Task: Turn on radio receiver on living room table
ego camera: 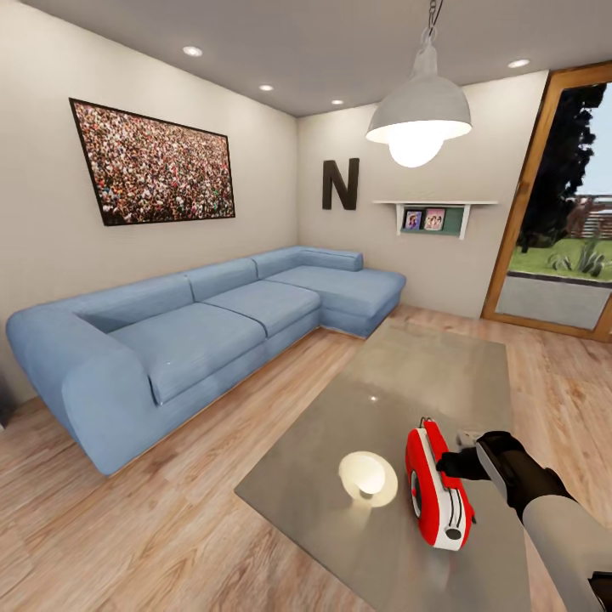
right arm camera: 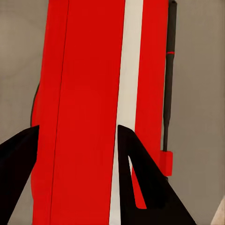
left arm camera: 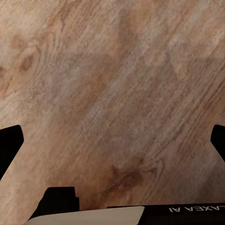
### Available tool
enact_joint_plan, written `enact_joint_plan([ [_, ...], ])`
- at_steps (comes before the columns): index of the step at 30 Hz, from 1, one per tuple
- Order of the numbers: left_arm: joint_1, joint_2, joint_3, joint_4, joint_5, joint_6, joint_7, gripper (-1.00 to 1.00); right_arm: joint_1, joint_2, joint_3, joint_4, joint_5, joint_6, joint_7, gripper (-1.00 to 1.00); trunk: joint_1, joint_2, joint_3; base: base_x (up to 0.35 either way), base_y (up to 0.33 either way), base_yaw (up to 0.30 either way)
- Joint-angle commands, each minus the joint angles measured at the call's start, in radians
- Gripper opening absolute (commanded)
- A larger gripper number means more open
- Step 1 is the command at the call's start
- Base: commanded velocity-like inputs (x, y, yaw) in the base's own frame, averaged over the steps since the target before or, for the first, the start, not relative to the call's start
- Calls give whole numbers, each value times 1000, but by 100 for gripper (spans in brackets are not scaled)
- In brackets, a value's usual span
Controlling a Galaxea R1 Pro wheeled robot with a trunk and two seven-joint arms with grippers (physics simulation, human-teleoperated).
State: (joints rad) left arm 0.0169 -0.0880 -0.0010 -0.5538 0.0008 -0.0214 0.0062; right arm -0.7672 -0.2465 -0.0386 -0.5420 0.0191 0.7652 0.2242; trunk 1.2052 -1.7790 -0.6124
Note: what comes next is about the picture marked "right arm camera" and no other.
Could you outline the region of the radio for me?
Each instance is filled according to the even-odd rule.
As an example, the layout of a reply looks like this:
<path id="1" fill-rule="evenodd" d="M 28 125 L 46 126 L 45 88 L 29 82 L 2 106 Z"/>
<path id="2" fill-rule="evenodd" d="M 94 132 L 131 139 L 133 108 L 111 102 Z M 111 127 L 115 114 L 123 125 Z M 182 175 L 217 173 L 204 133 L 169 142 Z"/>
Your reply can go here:
<path id="1" fill-rule="evenodd" d="M 176 16 L 175 0 L 49 0 L 30 118 L 32 225 L 121 225 L 118 125 L 172 176 Z M 147 209 L 128 159 L 136 207 Z"/>

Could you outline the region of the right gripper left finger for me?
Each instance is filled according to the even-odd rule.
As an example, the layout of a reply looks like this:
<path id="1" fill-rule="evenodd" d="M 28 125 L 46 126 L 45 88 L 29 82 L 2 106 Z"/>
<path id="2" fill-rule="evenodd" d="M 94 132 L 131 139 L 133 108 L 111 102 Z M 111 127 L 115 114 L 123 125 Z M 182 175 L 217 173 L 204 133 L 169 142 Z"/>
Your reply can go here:
<path id="1" fill-rule="evenodd" d="M 39 126 L 0 145 L 0 225 L 7 225 L 37 161 Z"/>

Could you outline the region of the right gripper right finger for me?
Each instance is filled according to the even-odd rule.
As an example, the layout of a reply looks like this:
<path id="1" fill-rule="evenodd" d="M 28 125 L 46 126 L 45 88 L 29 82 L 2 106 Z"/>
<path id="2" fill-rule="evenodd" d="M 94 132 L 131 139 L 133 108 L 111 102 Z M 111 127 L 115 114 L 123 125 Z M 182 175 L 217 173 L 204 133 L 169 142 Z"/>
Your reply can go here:
<path id="1" fill-rule="evenodd" d="M 121 225 L 197 225 L 136 133 L 118 125 Z M 136 207 L 130 156 L 147 209 Z"/>

